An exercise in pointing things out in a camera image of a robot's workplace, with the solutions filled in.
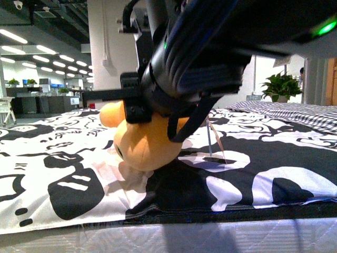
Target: white pillar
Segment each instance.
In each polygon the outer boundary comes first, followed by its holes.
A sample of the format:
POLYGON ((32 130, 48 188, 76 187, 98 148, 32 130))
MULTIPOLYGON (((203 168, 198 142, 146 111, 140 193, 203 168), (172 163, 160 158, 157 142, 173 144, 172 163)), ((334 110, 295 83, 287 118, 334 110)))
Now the white pillar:
MULTIPOLYGON (((2 66, 2 61, 0 61, 0 98, 3 98, 4 96, 7 96, 7 92, 5 86, 4 69, 2 66)), ((0 123, 2 124, 4 121, 5 121, 5 114, 0 113, 0 123)))
POLYGON ((5 86, 5 77, 4 77, 4 69, 2 66, 2 61, 0 61, 0 98, 7 96, 6 86, 5 86))

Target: fluorescent light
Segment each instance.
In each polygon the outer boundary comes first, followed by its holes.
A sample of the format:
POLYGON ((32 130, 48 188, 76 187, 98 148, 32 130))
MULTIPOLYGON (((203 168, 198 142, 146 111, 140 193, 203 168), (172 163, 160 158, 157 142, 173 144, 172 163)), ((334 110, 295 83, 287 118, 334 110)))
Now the fluorescent light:
POLYGON ((26 54, 24 51, 10 47, 10 46, 2 46, 1 47, 3 50, 15 53, 15 54, 26 54))
POLYGON ((68 69, 73 70, 73 71, 77 71, 77 68, 76 67, 72 67, 72 66, 69 66, 68 69))
POLYGON ((37 45, 36 48, 45 52, 45 53, 48 53, 48 54, 56 54, 56 52, 54 50, 51 50, 51 49, 49 49, 48 47, 45 47, 45 46, 37 45))
POLYGON ((53 62, 54 65, 59 66, 59 67, 65 67, 65 64, 61 62, 53 62))
POLYGON ((21 42, 23 44, 27 44, 28 43, 28 41, 25 40, 24 38, 21 38, 21 37, 15 35, 13 33, 10 33, 9 31, 0 29, 0 33, 3 34, 3 35, 5 35, 5 36, 7 36, 7 37, 9 37, 9 38, 12 38, 12 39, 14 39, 16 41, 19 41, 19 42, 21 42))
POLYGON ((44 70, 44 71, 47 71, 47 72, 52 72, 53 71, 52 69, 49 69, 48 67, 42 67, 41 69, 44 70))
POLYGON ((4 58, 4 57, 0 57, 0 60, 3 61, 3 62, 9 62, 9 63, 14 63, 15 62, 12 59, 4 58))
POLYGON ((42 62, 49 62, 49 59, 45 58, 45 57, 41 57, 38 55, 33 55, 33 58, 42 62))
POLYGON ((74 61, 73 58, 70 58, 70 57, 68 57, 66 55, 60 55, 60 58, 66 60, 66 61, 69 61, 69 62, 73 62, 74 61))
POLYGON ((84 62, 80 62, 80 61, 77 61, 76 62, 78 65, 80 65, 80 66, 83 66, 83 67, 85 67, 87 64, 86 63, 84 63, 84 62))
POLYGON ((26 66, 26 67, 36 68, 36 65, 30 64, 30 63, 27 63, 27 62, 22 63, 22 65, 24 65, 24 66, 26 66))

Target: orange plush toy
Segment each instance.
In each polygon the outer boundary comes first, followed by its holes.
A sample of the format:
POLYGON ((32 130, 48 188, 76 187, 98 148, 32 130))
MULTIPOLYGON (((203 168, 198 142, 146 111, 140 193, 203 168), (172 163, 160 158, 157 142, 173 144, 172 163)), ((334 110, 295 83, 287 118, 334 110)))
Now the orange plush toy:
POLYGON ((106 127, 117 127, 114 136, 115 149, 135 170, 159 169, 180 153, 182 143, 174 143, 168 139, 168 119, 157 113, 152 115, 150 123, 129 124, 125 119, 121 101, 104 106, 101 109, 100 119, 106 127))

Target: potted plant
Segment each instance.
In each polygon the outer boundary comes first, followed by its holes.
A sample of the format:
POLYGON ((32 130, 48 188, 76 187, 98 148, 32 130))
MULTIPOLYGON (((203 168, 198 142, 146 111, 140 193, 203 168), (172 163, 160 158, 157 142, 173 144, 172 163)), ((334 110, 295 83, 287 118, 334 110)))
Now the potted plant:
POLYGON ((20 82, 14 78, 9 80, 7 83, 10 85, 10 87, 16 87, 18 84, 20 84, 20 82))
POLYGON ((28 79, 27 80, 27 85, 28 86, 34 86, 34 84, 37 84, 37 82, 34 79, 28 79))
POLYGON ((298 81, 292 75, 279 73, 268 77, 267 80, 269 82, 262 85, 267 86, 267 89, 263 91, 262 98, 270 96, 273 102, 286 103, 291 96, 302 93, 298 81))
POLYGON ((66 96, 69 93, 69 90, 68 88, 60 88, 58 92, 61 94, 61 96, 66 96))

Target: checkered fabric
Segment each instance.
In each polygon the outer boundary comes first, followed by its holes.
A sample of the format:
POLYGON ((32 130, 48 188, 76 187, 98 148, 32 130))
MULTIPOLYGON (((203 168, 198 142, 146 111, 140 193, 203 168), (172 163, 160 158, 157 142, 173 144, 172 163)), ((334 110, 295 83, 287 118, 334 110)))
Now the checkered fabric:
POLYGON ((337 106, 244 101, 230 105, 227 109, 255 112, 273 119, 296 122, 324 133, 337 134, 337 106))

